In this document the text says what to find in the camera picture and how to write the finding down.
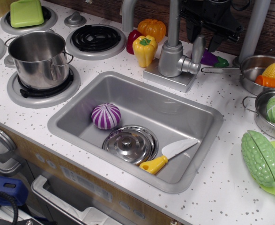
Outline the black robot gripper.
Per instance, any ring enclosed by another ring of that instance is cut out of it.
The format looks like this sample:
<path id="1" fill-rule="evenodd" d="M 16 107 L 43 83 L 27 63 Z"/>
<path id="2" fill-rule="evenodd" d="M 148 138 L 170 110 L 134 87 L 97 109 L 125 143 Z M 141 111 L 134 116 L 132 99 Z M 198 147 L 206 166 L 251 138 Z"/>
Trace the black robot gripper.
<path id="1" fill-rule="evenodd" d="M 186 20 L 187 38 L 193 43 L 203 28 L 213 33 L 208 51 L 215 52 L 223 41 L 238 42 L 244 27 L 231 13 L 229 0 L 184 0 L 181 16 Z"/>

